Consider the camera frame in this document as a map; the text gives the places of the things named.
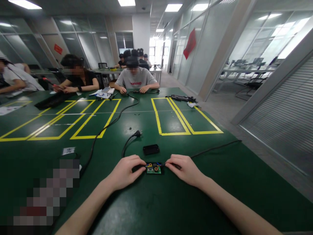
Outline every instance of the floor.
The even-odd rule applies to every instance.
[[[302,195],[308,198],[313,203],[313,182],[297,171],[288,162],[278,156],[276,153],[268,149],[257,139],[244,131],[239,126],[231,124],[233,117],[245,104],[245,100],[235,97],[235,91],[242,89],[241,85],[234,84],[231,80],[224,83],[222,90],[218,93],[212,93],[207,102],[188,90],[180,84],[173,76],[167,72],[162,72],[161,87],[179,87],[188,96],[193,96],[199,101],[199,105],[209,113],[215,120],[222,124],[238,139],[266,162],[273,170],[296,188]]]

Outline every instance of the black rectangular device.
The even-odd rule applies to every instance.
[[[148,145],[148,146],[143,147],[143,153],[145,155],[155,154],[155,153],[159,153],[159,152],[160,152],[160,149],[159,149],[159,146],[157,144]]]

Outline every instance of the red banner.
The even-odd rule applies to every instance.
[[[57,44],[54,44],[54,50],[60,55],[62,54],[62,51],[63,51],[63,49],[59,47]]]

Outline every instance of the desk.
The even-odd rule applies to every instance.
[[[126,140],[137,130],[142,130],[143,136],[129,143],[126,156],[137,154],[147,162],[164,163],[171,153],[194,155],[236,140],[208,113],[164,98],[171,94],[185,95],[179,88],[160,88],[157,95],[133,94],[139,104],[123,112],[120,120],[97,139],[79,188],[74,188],[74,197],[67,201],[55,229],[113,170]],[[63,148],[76,147],[84,165],[93,136],[108,119],[114,119],[124,107],[135,103],[120,93],[112,101],[95,101],[95,97],[84,93],[53,109],[34,107],[49,96],[49,92],[43,91],[19,98],[12,105],[20,105],[19,101],[29,103],[0,116],[0,123],[5,123],[0,128],[0,179],[5,192],[0,194],[1,225],[7,223],[5,216],[19,215],[20,206],[26,206],[26,196],[33,196],[33,187],[43,185],[34,179],[45,182],[46,177],[51,177],[52,164],[58,161]],[[159,145],[160,153],[144,156],[143,146],[152,144]],[[194,162],[205,175],[280,231],[313,230],[312,203],[244,144],[202,154]],[[147,231],[152,235],[239,234],[212,200],[179,180],[169,169],[165,169],[164,175],[141,175],[134,184],[114,193],[91,228],[94,234],[141,235]]]
[[[259,78],[262,75],[263,72],[274,72],[275,70],[276,70],[275,67],[269,67],[269,66],[262,66],[259,70],[257,70],[256,68],[243,69],[243,68],[235,67],[235,66],[232,66],[232,67],[227,66],[227,67],[225,67],[223,69],[223,72],[226,73],[225,78],[223,79],[223,81],[222,81],[221,85],[219,86],[219,88],[217,90],[213,90],[213,91],[216,92],[216,93],[219,92],[222,89],[222,87],[224,85],[224,82],[228,79],[228,77],[229,77],[229,75],[231,73],[238,73],[237,76],[234,79],[234,82],[236,82],[237,79],[239,78],[240,74],[242,74],[242,73],[249,73],[249,72],[250,73],[252,73],[252,72],[255,73],[255,72],[258,72],[259,74],[255,78]]]
[[[120,74],[124,69],[116,69],[116,71],[111,71],[110,69],[92,69],[93,72],[101,73],[101,74]],[[161,84],[161,78],[162,78],[162,69],[159,68],[151,68],[150,73],[156,75],[156,80],[159,84]]]

